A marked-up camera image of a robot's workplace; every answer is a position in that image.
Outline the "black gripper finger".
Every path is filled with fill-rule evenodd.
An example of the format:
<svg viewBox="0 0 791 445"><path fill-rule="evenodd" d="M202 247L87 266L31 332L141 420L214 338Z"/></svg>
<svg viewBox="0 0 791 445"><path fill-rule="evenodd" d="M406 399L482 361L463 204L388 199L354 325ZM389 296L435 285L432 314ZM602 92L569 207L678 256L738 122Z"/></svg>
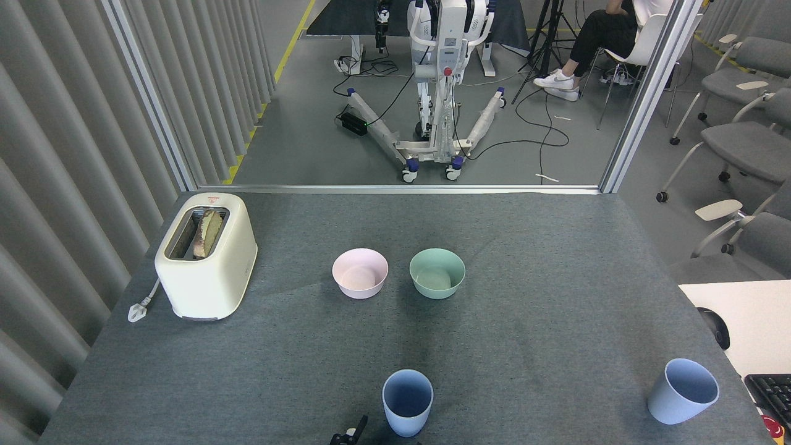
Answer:
<svg viewBox="0 0 791 445"><path fill-rule="evenodd" d="M333 434L333 437L330 440L330 445L358 444L362 436L362 433L364 432L365 427L367 426L367 423L368 423L368 416L363 415L356 427L348 428L347 431L345 431L345 433Z"/></svg>

